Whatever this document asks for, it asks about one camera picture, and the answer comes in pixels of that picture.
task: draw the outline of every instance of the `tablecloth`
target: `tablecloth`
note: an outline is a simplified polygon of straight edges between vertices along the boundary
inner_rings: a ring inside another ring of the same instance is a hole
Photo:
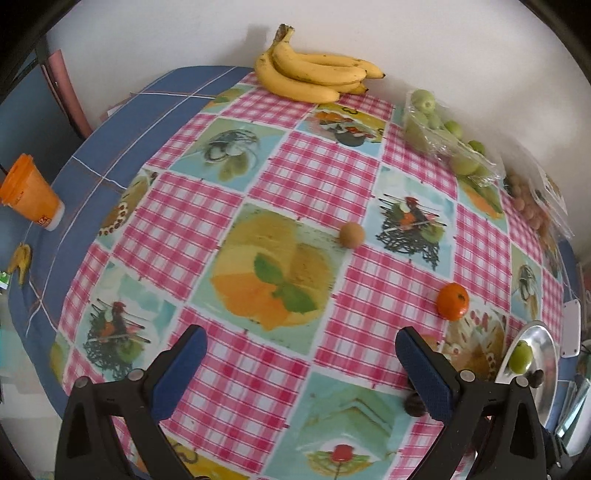
[[[64,220],[30,229],[28,284],[11,286],[56,410],[77,377],[121,378],[198,323],[208,356],[161,423],[191,471],[406,478],[441,425],[402,409],[397,330],[486,373],[528,321],[560,341],[563,292],[556,250],[503,188],[479,197],[399,123],[384,100],[292,102],[235,67],[174,70],[134,97],[56,179]],[[367,234],[354,251],[335,242],[349,221]],[[434,305],[449,281],[471,301],[454,324]]]

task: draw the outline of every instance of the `bunch of bananas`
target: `bunch of bananas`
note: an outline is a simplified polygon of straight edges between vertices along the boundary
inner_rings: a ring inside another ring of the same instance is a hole
[[[294,29],[281,24],[271,48],[255,63],[256,75],[270,92],[298,102],[330,103],[341,93],[363,95],[363,79],[385,77],[373,63],[331,54],[297,53],[290,45]]]

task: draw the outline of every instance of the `printed food picture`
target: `printed food picture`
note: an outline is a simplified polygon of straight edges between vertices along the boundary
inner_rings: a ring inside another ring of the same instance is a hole
[[[284,134],[277,128],[218,118],[171,170],[243,192]]]
[[[451,200],[402,172],[384,167],[368,210],[369,242],[450,275],[455,230]]]
[[[97,240],[107,248],[112,248],[121,236],[123,227],[129,221],[141,200],[144,198],[150,185],[158,174],[154,171],[142,168],[129,184],[129,187],[121,195],[119,203],[113,207],[100,226]]]
[[[343,255],[334,235],[246,204],[192,301],[307,353]]]
[[[496,185],[480,186],[470,177],[456,175],[459,186],[458,199],[470,210],[486,216],[498,228],[507,232],[505,212],[501,206]]]
[[[278,480],[381,478],[410,421],[400,397],[314,372],[264,473]]]
[[[160,353],[176,308],[109,263],[76,333],[76,346],[107,381],[143,368]]]
[[[552,235],[543,235],[540,237],[540,245],[544,254],[544,266],[562,283],[562,263],[556,241]]]
[[[225,90],[224,92],[217,95],[213,100],[207,103],[205,107],[203,107],[202,112],[207,113],[218,113],[224,110],[230,103],[236,100],[240,95],[252,90],[252,86],[250,85],[242,85],[237,83],[232,88]]]
[[[540,266],[511,244],[511,313],[526,322],[539,320],[541,292]]]
[[[189,470],[193,477],[199,478],[201,476],[206,476],[211,480],[248,480],[247,476],[234,472],[229,468],[210,460],[201,452],[197,453],[195,450],[187,448],[185,445],[182,445],[171,437],[167,436],[166,439],[172,446],[174,453],[177,454],[178,458],[184,463],[185,467],[187,467],[187,470]],[[135,448],[132,450],[132,461],[138,469],[144,473],[148,473],[142,457],[138,455]]]
[[[441,352],[456,370],[494,380],[505,353],[506,322],[505,315],[471,299],[468,312],[448,323]]]
[[[377,157],[385,127],[383,120],[367,113],[336,103],[324,103],[308,114],[298,130]]]

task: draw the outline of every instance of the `banana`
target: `banana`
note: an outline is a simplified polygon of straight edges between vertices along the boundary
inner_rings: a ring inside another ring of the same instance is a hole
[[[302,60],[290,45],[294,29],[282,24],[278,35],[280,31],[285,31],[285,34],[273,49],[272,57],[278,69],[288,77],[301,82],[328,86],[360,82],[365,78],[365,70],[359,67],[327,66]]]
[[[361,82],[344,83],[343,85],[331,85],[330,88],[340,93],[351,93],[353,90],[358,90]]]
[[[31,247],[26,244],[19,244],[17,249],[12,254],[10,264],[8,265],[7,273],[12,273],[18,268],[18,284],[23,286],[25,283],[25,276],[31,266]]]
[[[349,90],[347,93],[350,93],[351,95],[363,95],[368,90],[369,89],[363,83],[359,82],[359,85],[357,85],[357,87]]]
[[[295,100],[296,102],[332,103],[336,102],[339,92],[329,87],[298,82],[284,77],[275,70],[271,59],[273,46],[261,54],[255,62],[255,73],[259,82],[276,95]]]
[[[368,79],[383,79],[386,74],[370,61],[328,53],[298,53],[300,60],[333,67],[358,67],[367,72]]]

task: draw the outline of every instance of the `screw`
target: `screw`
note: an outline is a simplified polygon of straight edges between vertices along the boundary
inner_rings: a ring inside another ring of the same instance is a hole
[[[474,380],[476,379],[476,375],[474,375],[474,373],[470,370],[462,370],[460,372],[460,378],[464,382],[474,382]]]
[[[530,383],[527,381],[527,378],[525,378],[523,375],[520,375],[516,378],[515,380],[517,382],[517,385],[519,385],[520,387],[529,387]]]
[[[88,380],[89,380],[88,377],[79,377],[79,378],[76,378],[76,381],[74,382],[74,386],[76,388],[85,387],[88,384]]]
[[[134,368],[131,372],[127,374],[127,378],[129,378],[132,382],[140,380],[143,376],[144,371],[141,368]]]

